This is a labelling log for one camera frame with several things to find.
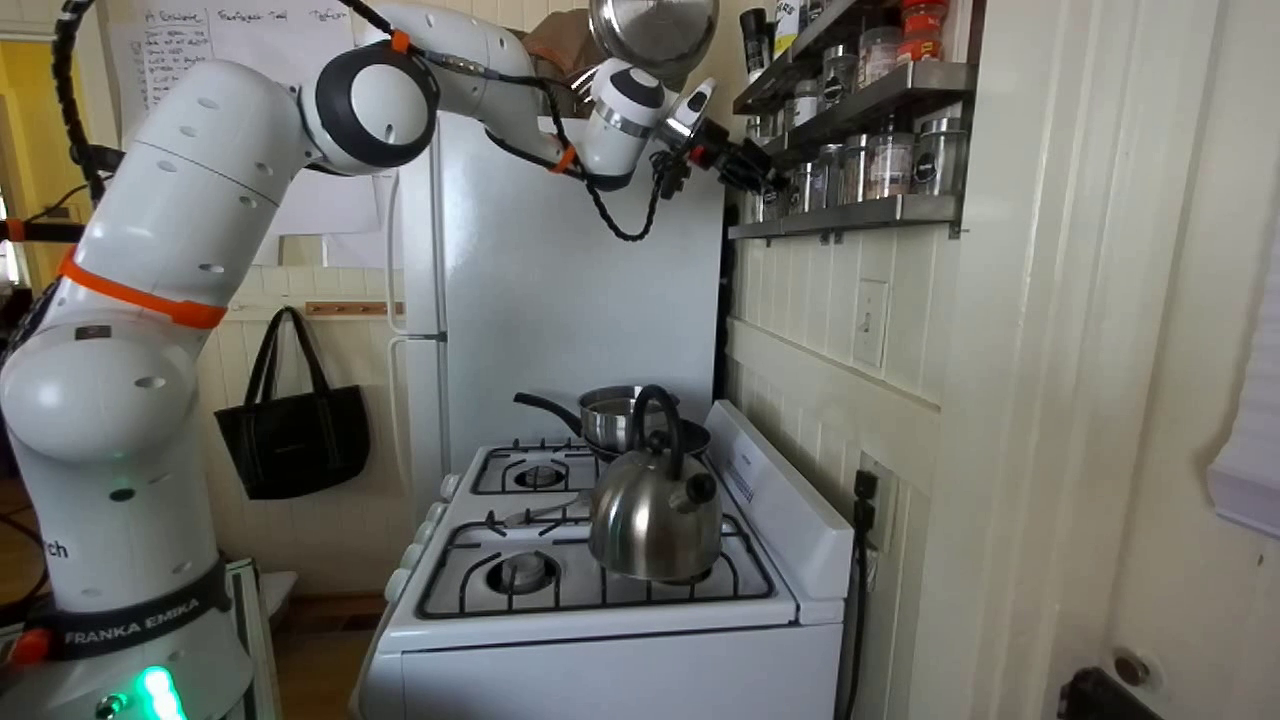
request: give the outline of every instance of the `kettle handle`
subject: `kettle handle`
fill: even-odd
[[[643,406],[647,402],[659,402],[659,410],[667,416],[670,450],[662,457],[662,475],[679,478],[679,470],[685,470],[685,427],[679,427],[676,401],[657,383],[639,383],[639,391],[633,396],[633,406],[629,406],[629,424],[635,430],[635,449],[643,449]]]

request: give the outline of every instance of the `paper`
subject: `paper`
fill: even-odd
[[[1234,424],[1209,492],[1221,517],[1280,536],[1280,207]]]
[[[139,37],[142,99],[156,104],[201,58],[307,85],[333,56],[357,49],[358,20],[333,0],[148,0]],[[274,212],[270,237],[280,233],[379,233],[375,184],[301,173]]]

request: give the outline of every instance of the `bag handle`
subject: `bag handle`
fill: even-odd
[[[307,322],[303,322],[303,315],[301,315],[290,302],[284,302],[284,308],[270,315],[270,322],[266,322],[266,332],[263,332],[263,341],[259,341],[259,346],[254,346],[254,358],[251,358],[251,373],[247,373],[247,389],[244,389],[244,406],[247,406],[247,402],[266,402],[270,391],[274,391],[274,334],[280,334],[280,322],[284,322],[284,318],[286,318],[290,332],[297,332],[297,343],[301,343],[301,351],[303,351],[303,358],[307,358],[307,374],[312,374],[312,389],[317,389],[321,402],[326,401],[326,374],[322,374],[321,357],[317,357],[317,346],[312,346]]]

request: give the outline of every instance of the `shelf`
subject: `shelf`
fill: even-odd
[[[833,8],[824,8],[820,20],[811,20],[796,44],[774,56],[736,99],[731,110],[738,116],[762,116],[783,108],[783,99],[790,96],[790,87],[805,77],[820,70],[820,56],[824,49],[833,49],[838,37],[851,37],[856,26],[856,0],[836,0]]]
[[[824,237],[824,233],[856,233],[856,228],[906,228],[906,222],[955,222],[955,196],[892,196],[871,205],[796,212],[771,222],[736,222],[727,240],[771,240],[771,237]]]
[[[874,85],[849,92],[836,108],[815,110],[806,124],[767,143],[774,162],[806,160],[820,143],[851,130],[874,130],[892,116],[928,116],[971,96],[966,63],[901,63]]]

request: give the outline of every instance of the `whiteboard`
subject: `whiteboard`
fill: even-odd
[[[201,58],[232,58],[280,85],[303,85],[368,37],[368,22],[337,0],[106,0],[99,11],[122,141],[132,141],[148,108]],[[370,177],[303,173],[286,187],[270,237],[364,237],[379,233],[379,222],[385,212]]]

